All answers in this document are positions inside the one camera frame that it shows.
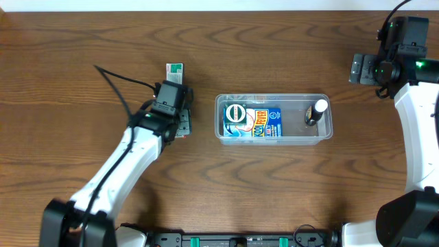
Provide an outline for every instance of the colorful box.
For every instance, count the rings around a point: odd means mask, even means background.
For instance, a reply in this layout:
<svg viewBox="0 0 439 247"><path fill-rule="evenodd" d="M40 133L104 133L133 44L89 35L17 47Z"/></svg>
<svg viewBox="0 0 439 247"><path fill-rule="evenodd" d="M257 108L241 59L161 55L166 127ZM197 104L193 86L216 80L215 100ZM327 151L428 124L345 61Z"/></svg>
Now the colorful box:
<svg viewBox="0 0 439 247"><path fill-rule="evenodd" d="M224 122L225 137L281 137L282 118L279 108L246 109L246 124Z"/></svg>

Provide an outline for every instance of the small box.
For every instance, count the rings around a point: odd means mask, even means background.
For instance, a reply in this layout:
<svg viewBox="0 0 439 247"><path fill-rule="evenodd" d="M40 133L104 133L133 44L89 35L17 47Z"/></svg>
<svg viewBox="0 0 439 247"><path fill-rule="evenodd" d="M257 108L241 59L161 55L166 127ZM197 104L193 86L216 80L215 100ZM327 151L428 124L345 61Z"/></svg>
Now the small box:
<svg viewBox="0 0 439 247"><path fill-rule="evenodd" d="M183 84L183 63L167 63L166 64L166 80Z"/></svg>
<svg viewBox="0 0 439 247"><path fill-rule="evenodd" d="M226 104L224 106L224 123L232 125L246 125L246 105L245 104Z"/></svg>

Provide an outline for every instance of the black mount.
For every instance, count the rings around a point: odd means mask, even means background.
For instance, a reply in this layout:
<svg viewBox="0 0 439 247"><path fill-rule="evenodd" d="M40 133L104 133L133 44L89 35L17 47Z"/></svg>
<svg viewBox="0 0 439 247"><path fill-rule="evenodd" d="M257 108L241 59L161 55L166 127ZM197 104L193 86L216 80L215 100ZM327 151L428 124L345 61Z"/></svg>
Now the black mount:
<svg viewBox="0 0 439 247"><path fill-rule="evenodd" d="M439 83L439 61L425 59L428 25L426 18L393 18L379 32L377 55L354 55L349 81L380 86L377 96L390 99L407 83Z"/></svg>
<svg viewBox="0 0 439 247"><path fill-rule="evenodd" d="M80 232L72 231L79 226L83 211L74 208L74 202L53 199L43 213L39 246L79 246ZM102 211L90 215L87 224L86 246L116 247L115 223Z"/></svg>
<svg viewBox="0 0 439 247"><path fill-rule="evenodd" d="M377 236L384 247L439 246L439 195L433 187L411 191L382 206Z"/></svg>

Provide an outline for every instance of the wire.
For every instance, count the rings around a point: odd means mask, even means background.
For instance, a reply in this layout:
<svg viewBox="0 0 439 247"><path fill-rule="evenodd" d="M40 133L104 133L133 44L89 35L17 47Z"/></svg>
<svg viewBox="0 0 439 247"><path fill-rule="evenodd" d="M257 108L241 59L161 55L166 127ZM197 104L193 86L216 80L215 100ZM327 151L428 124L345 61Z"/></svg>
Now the wire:
<svg viewBox="0 0 439 247"><path fill-rule="evenodd" d="M317 235L323 239L323 246L324 246L324 242L325 242L324 237L323 237L320 233L317 232L317 230L316 230L316 228L314 228L314 226L312 226L312 225L310 225L310 224L303 224L303 225L299 226L299 227L294 231L294 234L293 234L293 240L296 242L296 244L299 245L300 247L306 247L306 246L303 246L303 245L302 245L299 241L297 241L297 239L296 239L297 231L299 231L299 230L300 230L302 227L304 227L304 226L311 227L313 230L315 230L316 233L317 233Z"/></svg>
<svg viewBox="0 0 439 247"><path fill-rule="evenodd" d="M123 98L121 92L119 92L119 89L116 88L116 86L110 81L110 79L108 79L107 75L105 73L108 73L111 75L111 73L107 72L105 69L98 67L96 65L94 65L95 68L99 71L99 73L101 73L101 75L105 78L105 80L109 83L109 85L111 86L111 88L115 91L115 93L117 94L117 97L119 97L119 99L121 100L123 107L125 108L127 114L128 114L128 118L131 118L132 114L130 111L130 107L128 106L128 104L126 103L125 99Z"/></svg>
<svg viewBox="0 0 439 247"><path fill-rule="evenodd" d="M383 27L381 28L381 30L379 31L379 40L382 40L383 35L385 34L386 30L387 30L387 25L389 23L390 18L392 18L392 15L404 4L410 2L411 0L405 0L402 3L398 4L392 11L391 13L387 16L387 18L385 19L384 23L383 23Z"/></svg>
<svg viewBox="0 0 439 247"><path fill-rule="evenodd" d="M126 111L126 113L128 115L128 121L130 121L131 118L132 118L132 113L130 111L130 107L126 103L125 99L123 98L122 94L119 92L117 87L108 78L106 73L109 74L109 75L113 75L113 76L115 76L117 78L121 78L123 80L127 80L127 81L130 81L130 82L136 82L136 83L139 83L139 84L142 84L142 85L146 85L146 86L152 88L154 90L154 93L156 92L156 89L153 86L151 86L149 84L146 84L144 82L136 81L136 80L133 80L133 79L130 79L130 78L123 77L121 75L117 75L115 73L109 72L109 71L107 71L107 70L105 70L105 69L103 69L101 67L96 66L96 65L95 65L95 68L101 73L101 75L104 77L105 81L107 81L107 83L109 83L111 88L117 94L117 97L119 97L119 99L121 100L121 102L123 104L123 107L125 108L125 111ZM142 107L146 106L145 108L147 108L151 103L152 103L152 101L149 100L146 103L144 103ZM130 127L130 128L131 128L131 136L130 136L130 142L127 145L127 148L123 151L122 155L117 159L115 164L105 173L104 177L102 177L100 182L97 184L95 190L91 194L91 198L90 198L90 201L88 202L87 209L85 210L84 215L82 216L82 229L81 229L81 238L80 238L80 246L82 246L82 247L85 246L85 229L86 229L87 224L88 224L88 219L90 218L90 212L91 212L91 209L93 208L93 204L95 203L96 198L99 195L99 192L100 192L101 188L104 186L104 183L106 182L106 180L110 177L110 175L113 173L113 171L117 168L117 166L120 164L120 162L122 162L123 158L125 158L127 153L132 148L132 145L134 143L134 127Z"/></svg>
<svg viewBox="0 0 439 247"><path fill-rule="evenodd" d="M95 65L95 68L96 68L97 70L99 70L99 72L107 73L108 75L112 75L112 76L117 77L117 78L120 78L120 79L122 79L122 80L127 80L127 81L129 81L129 82L134 82L134 83L137 83L137 84L141 84L141 85L143 85L143 86L147 86L147 87L149 87L150 89L152 89L152 90L154 91L154 93L156 92L156 88L153 87L153 86L151 86L151 85L149 85L149 84L146 83L146 82L141 82L141 81L138 81L138 80L134 80L134 79L126 78L125 76L118 75L118 74L116 74L116 73L110 72L110 71L108 71L108 70L106 70L106 69L103 69L103 68L101 68L101 67L98 67L98 66L96 66L96 65Z"/></svg>
<svg viewBox="0 0 439 247"><path fill-rule="evenodd" d="M438 98L436 99L436 104L434 106L434 123L436 125L436 139L438 140L439 145L439 94Z"/></svg>

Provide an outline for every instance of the white panel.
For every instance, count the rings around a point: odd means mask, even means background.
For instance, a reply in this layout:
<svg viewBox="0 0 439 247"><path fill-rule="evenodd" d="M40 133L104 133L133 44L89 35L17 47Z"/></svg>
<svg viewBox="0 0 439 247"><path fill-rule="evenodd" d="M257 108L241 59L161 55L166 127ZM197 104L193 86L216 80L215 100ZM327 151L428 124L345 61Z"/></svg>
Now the white panel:
<svg viewBox="0 0 439 247"><path fill-rule="evenodd" d="M342 247L382 247L376 224L376 220L345 224L342 228Z"/></svg>
<svg viewBox="0 0 439 247"><path fill-rule="evenodd" d="M418 86L407 83L395 95L407 156L406 193L422 191L426 186L439 191L439 149L435 118L431 116L438 92L438 84L419 82Z"/></svg>
<svg viewBox="0 0 439 247"><path fill-rule="evenodd" d="M0 0L21 11L264 11L391 10L402 0ZM439 10L437 0L413 0L402 10Z"/></svg>
<svg viewBox="0 0 439 247"><path fill-rule="evenodd" d="M144 233L121 226L116 231L118 247L144 247L147 237Z"/></svg>

